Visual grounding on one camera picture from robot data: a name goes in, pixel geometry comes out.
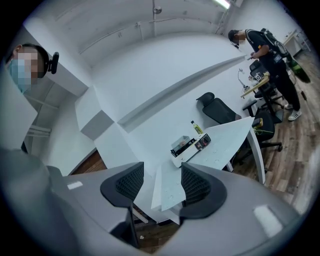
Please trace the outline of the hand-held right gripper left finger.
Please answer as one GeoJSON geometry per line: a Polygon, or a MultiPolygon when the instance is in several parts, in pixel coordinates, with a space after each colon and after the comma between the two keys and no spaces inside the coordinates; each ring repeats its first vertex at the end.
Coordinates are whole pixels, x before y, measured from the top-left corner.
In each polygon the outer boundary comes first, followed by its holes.
{"type": "Polygon", "coordinates": [[[144,163],[135,162],[107,170],[100,192],[113,206],[131,208],[144,183],[144,163]]]}

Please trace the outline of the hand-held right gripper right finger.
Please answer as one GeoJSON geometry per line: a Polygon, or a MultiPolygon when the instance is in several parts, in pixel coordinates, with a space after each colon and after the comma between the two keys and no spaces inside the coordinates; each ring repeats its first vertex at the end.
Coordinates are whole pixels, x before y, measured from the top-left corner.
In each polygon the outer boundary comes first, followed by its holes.
{"type": "Polygon", "coordinates": [[[227,199],[227,188],[218,178],[185,162],[181,166],[181,185],[185,199],[179,211],[180,219],[207,218],[227,199]]]}

